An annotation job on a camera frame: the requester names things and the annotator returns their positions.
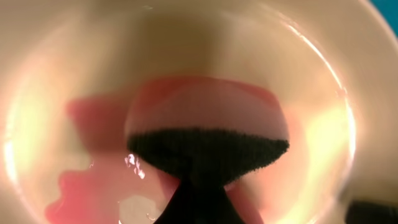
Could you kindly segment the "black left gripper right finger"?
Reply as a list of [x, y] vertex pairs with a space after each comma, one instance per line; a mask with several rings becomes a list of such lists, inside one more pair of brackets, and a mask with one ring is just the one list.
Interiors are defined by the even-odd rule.
[[204, 224], [244, 224], [223, 187], [205, 189], [202, 192], [201, 222]]

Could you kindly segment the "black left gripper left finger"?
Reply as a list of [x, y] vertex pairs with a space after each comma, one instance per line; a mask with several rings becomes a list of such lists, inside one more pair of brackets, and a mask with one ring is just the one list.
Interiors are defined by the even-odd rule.
[[160, 217], [154, 224], [193, 224], [195, 195], [189, 180], [182, 180]]

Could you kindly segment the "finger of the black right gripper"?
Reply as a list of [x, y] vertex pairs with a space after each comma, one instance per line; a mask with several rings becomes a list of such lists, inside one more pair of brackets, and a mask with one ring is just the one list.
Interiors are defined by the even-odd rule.
[[397, 224], [397, 207], [355, 201], [345, 215], [346, 224]]

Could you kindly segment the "pink green sponge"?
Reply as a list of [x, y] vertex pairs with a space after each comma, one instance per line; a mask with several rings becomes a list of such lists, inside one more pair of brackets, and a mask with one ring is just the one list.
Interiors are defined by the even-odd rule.
[[202, 223], [202, 192], [217, 187], [225, 189], [244, 223], [260, 223], [238, 182], [289, 148], [285, 116], [271, 92], [208, 77], [146, 83], [131, 103], [125, 135], [127, 148], [140, 159], [178, 185], [190, 181], [194, 223]]

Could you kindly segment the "yellow-green plate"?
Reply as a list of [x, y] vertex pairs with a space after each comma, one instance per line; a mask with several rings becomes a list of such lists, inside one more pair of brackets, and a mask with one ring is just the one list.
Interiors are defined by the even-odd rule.
[[179, 183], [127, 148], [148, 82], [280, 104], [289, 148], [239, 180], [260, 223], [397, 204], [397, 37], [368, 1], [1, 2], [1, 222], [154, 223]]

